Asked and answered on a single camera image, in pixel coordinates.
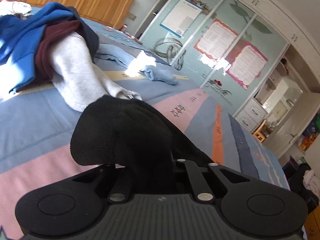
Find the black trousers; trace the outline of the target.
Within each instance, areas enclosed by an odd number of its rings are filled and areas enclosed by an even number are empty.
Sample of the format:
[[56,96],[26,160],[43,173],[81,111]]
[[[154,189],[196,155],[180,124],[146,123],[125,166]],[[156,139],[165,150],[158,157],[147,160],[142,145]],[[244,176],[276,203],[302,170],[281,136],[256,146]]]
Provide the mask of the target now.
[[119,164],[143,190],[170,190],[172,158],[212,162],[172,122],[144,101],[103,96],[89,104],[73,132],[71,156],[88,165]]

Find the white clothes on chair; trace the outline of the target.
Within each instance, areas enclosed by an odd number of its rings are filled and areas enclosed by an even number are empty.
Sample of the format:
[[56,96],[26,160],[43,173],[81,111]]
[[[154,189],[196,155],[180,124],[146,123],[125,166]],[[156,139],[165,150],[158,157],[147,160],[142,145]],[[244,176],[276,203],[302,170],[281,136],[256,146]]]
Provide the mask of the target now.
[[317,198],[319,198],[320,181],[315,176],[314,170],[307,170],[303,176],[303,185],[310,190]]

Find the wooden chair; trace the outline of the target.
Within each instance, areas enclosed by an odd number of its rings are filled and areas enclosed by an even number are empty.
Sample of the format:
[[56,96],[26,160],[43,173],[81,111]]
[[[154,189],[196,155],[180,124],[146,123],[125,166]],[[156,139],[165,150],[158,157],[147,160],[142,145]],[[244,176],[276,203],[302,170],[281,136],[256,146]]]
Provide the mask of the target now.
[[263,143],[267,138],[266,135],[263,133],[264,126],[266,124],[266,119],[263,119],[261,124],[252,132],[253,137],[257,139],[260,143]]

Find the white drawer cabinet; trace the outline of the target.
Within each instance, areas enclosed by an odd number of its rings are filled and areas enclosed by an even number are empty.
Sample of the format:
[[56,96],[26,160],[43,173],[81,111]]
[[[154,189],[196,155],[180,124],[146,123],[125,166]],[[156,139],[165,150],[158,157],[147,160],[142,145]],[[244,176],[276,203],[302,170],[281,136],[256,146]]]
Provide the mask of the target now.
[[267,116],[262,105],[252,98],[235,117],[236,121],[248,132],[253,132]]

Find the black chair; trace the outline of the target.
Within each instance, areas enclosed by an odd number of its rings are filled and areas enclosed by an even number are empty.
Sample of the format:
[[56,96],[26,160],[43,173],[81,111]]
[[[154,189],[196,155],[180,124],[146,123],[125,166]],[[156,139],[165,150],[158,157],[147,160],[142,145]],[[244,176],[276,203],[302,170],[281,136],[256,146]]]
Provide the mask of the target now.
[[319,205],[319,198],[304,185],[304,175],[311,171],[307,163],[298,164],[292,156],[284,165],[283,171],[289,184],[290,190],[304,199],[308,207],[308,214]]

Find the white room door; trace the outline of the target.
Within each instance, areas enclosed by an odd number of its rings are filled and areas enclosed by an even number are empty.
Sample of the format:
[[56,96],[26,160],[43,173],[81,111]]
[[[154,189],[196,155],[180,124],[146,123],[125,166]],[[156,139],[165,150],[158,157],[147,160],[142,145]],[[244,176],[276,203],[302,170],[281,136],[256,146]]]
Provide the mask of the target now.
[[282,157],[310,124],[319,110],[319,105],[320,95],[318,93],[302,93],[296,104],[263,142],[263,145],[277,158]]

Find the striped star bedsheet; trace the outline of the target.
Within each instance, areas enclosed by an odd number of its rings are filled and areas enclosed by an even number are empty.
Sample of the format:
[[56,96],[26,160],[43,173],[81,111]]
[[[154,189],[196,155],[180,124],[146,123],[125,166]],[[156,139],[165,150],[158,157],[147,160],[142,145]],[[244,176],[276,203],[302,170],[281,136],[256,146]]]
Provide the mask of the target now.
[[273,154],[201,89],[151,106],[103,93],[86,42],[55,89],[1,102],[1,236],[21,239],[294,239],[305,211]]

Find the light blue sweatpants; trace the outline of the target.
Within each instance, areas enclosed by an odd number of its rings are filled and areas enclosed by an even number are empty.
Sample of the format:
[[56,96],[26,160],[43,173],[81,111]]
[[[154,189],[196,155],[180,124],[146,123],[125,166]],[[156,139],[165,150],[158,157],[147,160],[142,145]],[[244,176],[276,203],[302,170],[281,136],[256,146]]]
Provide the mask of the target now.
[[157,62],[145,51],[132,48],[129,52],[113,44],[100,44],[95,57],[102,60],[112,60],[126,69],[129,76],[144,75],[150,81],[161,81],[176,85],[177,78],[167,64]]

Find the maroon garment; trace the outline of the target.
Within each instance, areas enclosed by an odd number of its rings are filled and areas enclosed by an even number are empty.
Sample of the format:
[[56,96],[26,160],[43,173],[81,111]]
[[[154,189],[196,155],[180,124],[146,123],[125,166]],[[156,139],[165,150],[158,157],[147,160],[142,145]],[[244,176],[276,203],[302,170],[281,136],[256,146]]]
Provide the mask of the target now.
[[35,79],[33,83],[49,82],[53,78],[53,51],[72,32],[78,30],[80,21],[65,21],[45,28],[35,54]]

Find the teal sliding wardrobe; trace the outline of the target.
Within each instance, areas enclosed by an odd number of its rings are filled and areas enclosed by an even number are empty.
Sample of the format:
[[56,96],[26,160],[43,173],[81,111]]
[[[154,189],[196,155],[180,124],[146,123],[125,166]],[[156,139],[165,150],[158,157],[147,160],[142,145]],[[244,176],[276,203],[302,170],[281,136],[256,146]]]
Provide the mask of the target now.
[[272,0],[168,0],[141,41],[232,115],[289,47],[319,79],[319,47]]

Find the dark navy garment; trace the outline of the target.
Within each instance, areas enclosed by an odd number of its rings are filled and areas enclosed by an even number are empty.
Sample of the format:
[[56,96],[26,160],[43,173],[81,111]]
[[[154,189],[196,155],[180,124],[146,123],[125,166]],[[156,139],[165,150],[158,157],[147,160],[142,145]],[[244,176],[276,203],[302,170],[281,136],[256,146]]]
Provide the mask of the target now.
[[67,9],[73,14],[72,19],[80,22],[80,27],[77,32],[85,39],[91,59],[94,60],[96,52],[99,48],[98,35],[83,21],[75,7],[67,7]]

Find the blue garment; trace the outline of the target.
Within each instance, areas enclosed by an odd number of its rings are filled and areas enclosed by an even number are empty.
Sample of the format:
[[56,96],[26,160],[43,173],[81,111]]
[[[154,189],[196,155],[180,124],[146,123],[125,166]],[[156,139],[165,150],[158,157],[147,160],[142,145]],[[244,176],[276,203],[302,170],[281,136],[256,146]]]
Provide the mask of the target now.
[[46,27],[72,17],[73,13],[57,2],[47,3],[26,20],[1,17],[1,94],[16,92],[35,79],[35,54]]

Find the grey sweatpants with drawstring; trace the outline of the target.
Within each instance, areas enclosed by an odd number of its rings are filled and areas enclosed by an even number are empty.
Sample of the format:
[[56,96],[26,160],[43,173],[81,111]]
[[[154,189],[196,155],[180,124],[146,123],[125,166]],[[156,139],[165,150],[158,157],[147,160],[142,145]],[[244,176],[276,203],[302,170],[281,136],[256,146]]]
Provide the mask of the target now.
[[113,82],[93,63],[84,38],[72,32],[53,51],[52,83],[69,107],[78,112],[104,95],[141,100],[140,94]]

